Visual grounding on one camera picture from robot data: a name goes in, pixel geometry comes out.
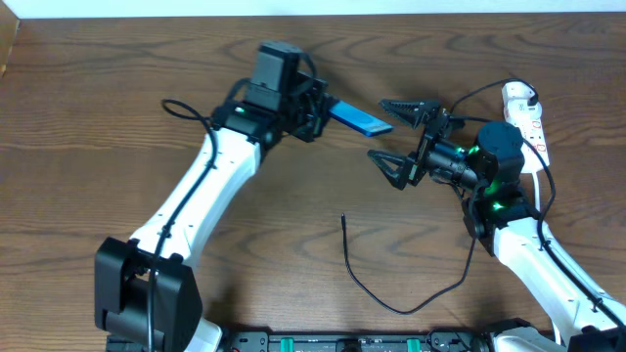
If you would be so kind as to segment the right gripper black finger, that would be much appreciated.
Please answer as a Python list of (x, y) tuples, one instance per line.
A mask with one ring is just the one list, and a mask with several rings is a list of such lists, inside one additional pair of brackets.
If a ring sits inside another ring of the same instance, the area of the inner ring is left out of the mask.
[(369, 150), (367, 156), (393, 188), (405, 189), (415, 164), (411, 157), (376, 150)]
[(417, 129), (421, 124), (430, 123), (441, 110), (441, 105), (436, 101), (407, 102), (382, 99), (379, 105), (387, 114), (412, 129)]

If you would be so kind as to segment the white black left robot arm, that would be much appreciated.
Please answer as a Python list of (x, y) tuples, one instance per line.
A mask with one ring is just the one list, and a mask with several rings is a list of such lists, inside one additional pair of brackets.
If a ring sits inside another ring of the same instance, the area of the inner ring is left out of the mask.
[(195, 278), (203, 249), (239, 189), (285, 135), (311, 142), (328, 117), (327, 83), (310, 56), (261, 43), (252, 77), (237, 81), (209, 115), (174, 99), (161, 107), (199, 122), (201, 149), (158, 211), (126, 242), (95, 254), (94, 320), (146, 351), (215, 351), (222, 329), (204, 318)]

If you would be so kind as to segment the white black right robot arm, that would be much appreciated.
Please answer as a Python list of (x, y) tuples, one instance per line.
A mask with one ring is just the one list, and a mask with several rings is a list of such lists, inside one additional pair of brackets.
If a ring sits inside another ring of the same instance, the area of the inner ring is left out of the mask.
[(423, 128), (415, 151), (403, 156), (370, 150), (369, 158), (389, 183), (402, 190), (425, 175), (470, 195), (462, 202), (474, 242), (524, 283), (560, 333), (554, 341), (520, 319), (487, 328), (478, 346), (490, 351), (622, 351), (625, 307), (603, 291), (551, 233), (546, 208), (536, 209), (520, 184), (527, 141), (512, 124), (485, 119), (473, 145), (452, 143), (450, 134), (468, 118), (433, 101), (380, 101), (390, 115)]

